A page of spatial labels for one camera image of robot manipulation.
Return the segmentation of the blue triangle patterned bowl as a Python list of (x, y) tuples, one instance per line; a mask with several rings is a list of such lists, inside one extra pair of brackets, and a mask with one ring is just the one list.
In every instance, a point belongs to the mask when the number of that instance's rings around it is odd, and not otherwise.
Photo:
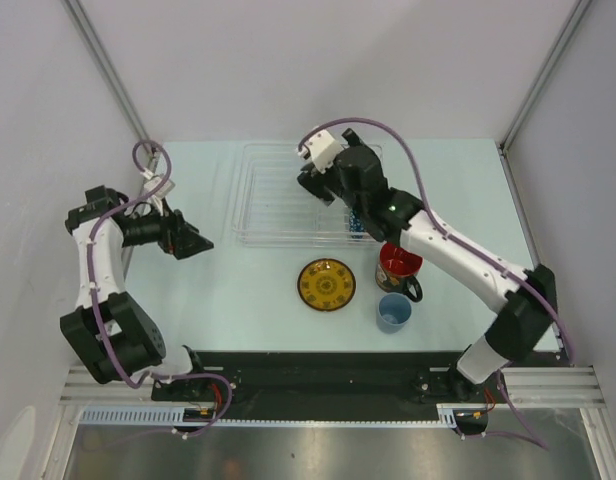
[(361, 240), (364, 237), (364, 225), (353, 210), (349, 211), (348, 227), (349, 235), (353, 240)]

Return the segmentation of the clear plastic dish rack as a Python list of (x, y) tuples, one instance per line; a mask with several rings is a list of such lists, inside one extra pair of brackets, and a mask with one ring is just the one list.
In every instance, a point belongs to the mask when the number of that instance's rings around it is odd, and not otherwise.
[(297, 182), (302, 162), (285, 143), (243, 147), (233, 182), (232, 229), (247, 247), (373, 247), (368, 233), (349, 235), (349, 207), (337, 200), (324, 205)]

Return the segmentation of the yellow brown round saucer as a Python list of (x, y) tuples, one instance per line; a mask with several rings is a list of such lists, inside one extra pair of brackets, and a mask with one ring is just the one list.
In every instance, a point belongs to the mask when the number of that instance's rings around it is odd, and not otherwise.
[(356, 293), (352, 269), (333, 258), (309, 262), (299, 273), (296, 285), (302, 302), (319, 312), (334, 312), (346, 307)]

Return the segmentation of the light blue plastic cup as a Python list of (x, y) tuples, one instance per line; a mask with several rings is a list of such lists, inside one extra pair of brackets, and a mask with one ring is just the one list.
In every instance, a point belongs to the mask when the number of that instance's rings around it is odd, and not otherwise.
[(388, 293), (377, 303), (376, 324), (383, 333), (393, 334), (407, 324), (411, 315), (412, 304), (405, 295)]

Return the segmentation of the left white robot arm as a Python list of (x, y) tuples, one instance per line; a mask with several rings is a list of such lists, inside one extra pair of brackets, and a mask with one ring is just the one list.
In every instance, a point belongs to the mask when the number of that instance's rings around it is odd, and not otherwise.
[(60, 330), (94, 380), (107, 384), (122, 377), (106, 343), (127, 376), (157, 367), (166, 358), (157, 324), (126, 290), (122, 251), (154, 243), (183, 260), (214, 244), (167, 203), (144, 215), (127, 214), (121, 206), (129, 198), (104, 185), (86, 191), (85, 199), (65, 221), (78, 249), (80, 280), (75, 310), (60, 318)]

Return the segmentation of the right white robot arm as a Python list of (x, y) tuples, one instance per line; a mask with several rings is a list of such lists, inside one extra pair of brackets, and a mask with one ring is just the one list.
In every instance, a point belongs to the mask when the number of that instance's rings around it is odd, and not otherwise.
[(554, 273), (499, 259), (439, 220), (423, 194), (389, 185), (379, 157), (357, 133), (320, 128), (300, 141), (299, 184), (324, 204), (341, 199), (376, 241), (430, 261), (471, 290), (496, 317), (448, 373), (461, 401), (481, 394), (496, 371), (530, 355), (557, 317)]

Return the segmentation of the red interior dark mug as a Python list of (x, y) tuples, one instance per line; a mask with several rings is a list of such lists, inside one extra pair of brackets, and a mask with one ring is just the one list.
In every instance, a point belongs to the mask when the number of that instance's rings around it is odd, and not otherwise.
[(410, 301), (419, 303), (424, 294), (418, 274), (424, 259), (391, 243), (382, 245), (375, 272), (378, 287), (387, 293), (405, 295)]

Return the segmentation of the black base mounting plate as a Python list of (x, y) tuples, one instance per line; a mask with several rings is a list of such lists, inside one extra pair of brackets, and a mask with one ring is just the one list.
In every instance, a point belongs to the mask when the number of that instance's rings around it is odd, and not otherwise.
[(192, 354), (193, 378), (158, 381), (156, 402), (198, 404), (221, 396), (232, 421), (417, 422), (438, 419), (437, 409), (485, 411), (493, 395), (504, 405), (528, 373), (554, 373), (562, 362), (534, 353), (529, 360), (471, 386), (452, 372), (455, 351), (432, 353)]

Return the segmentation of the right aluminium frame post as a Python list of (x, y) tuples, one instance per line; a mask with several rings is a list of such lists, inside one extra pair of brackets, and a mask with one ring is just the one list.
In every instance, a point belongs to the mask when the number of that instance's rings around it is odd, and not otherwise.
[(574, 37), (578, 33), (579, 28), (584, 22), (584, 19), (589, 13), (589, 10), (594, 4), (595, 1), (593, 0), (577, 0), (574, 3), (553, 44), (548, 50), (548, 53), (537, 74), (535, 75), (529, 90), (524, 96), (520, 107), (515, 113), (512, 122), (499, 142), (499, 149), (503, 153), (510, 150), (522, 127), (531, 116), (532, 111), (539, 101), (544, 89), (547, 87), (557, 66), (567, 52), (569, 46), (574, 40)]

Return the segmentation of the aluminium frame post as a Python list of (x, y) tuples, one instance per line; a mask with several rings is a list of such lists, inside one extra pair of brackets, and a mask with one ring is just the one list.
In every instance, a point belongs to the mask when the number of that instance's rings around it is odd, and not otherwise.
[(148, 139), (150, 134), (83, 2), (61, 0), (60, 3), (135, 138), (137, 140)]
[(529, 90), (524, 96), (520, 107), (515, 113), (512, 122), (499, 142), (499, 149), (503, 153), (510, 150), (522, 127), (531, 116), (532, 111), (539, 101), (544, 89), (547, 87), (557, 66), (567, 52), (569, 46), (574, 40), (574, 37), (578, 33), (579, 28), (584, 22), (584, 19), (589, 13), (589, 10), (594, 4), (595, 1), (593, 0), (577, 0), (574, 3), (553, 44), (548, 50), (548, 53), (537, 74), (535, 75)]

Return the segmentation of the left aluminium frame post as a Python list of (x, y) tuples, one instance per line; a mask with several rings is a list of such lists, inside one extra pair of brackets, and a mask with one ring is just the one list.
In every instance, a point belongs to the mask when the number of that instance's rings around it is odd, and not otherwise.
[(148, 139), (150, 134), (83, 2), (61, 0), (60, 3), (135, 138), (137, 140)]

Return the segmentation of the aluminium front rail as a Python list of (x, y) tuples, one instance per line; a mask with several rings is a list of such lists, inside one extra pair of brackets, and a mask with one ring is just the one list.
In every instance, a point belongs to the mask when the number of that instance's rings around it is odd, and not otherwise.
[[(602, 408), (606, 405), (591, 367), (512, 367), (502, 374), (509, 398), (519, 408)], [(123, 383), (101, 385), (83, 367), (69, 370), (61, 405), (148, 405), (152, 384), (132, 389)]]

